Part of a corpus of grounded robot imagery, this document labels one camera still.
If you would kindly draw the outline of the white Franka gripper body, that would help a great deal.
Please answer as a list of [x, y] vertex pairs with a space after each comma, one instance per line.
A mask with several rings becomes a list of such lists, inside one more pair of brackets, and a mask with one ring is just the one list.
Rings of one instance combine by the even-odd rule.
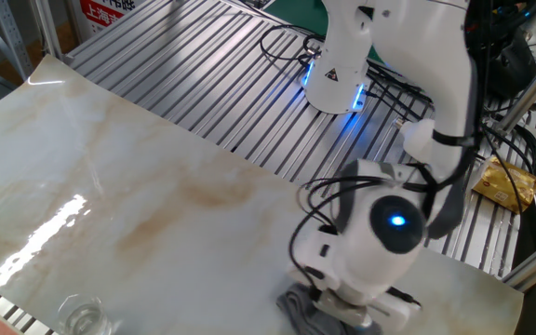
[[408, 302], [389, 293], [383, 293], [368, 304], [368, 314], [384, 332], [404, 329], [420, 312], [421, 306], [417, 302]]

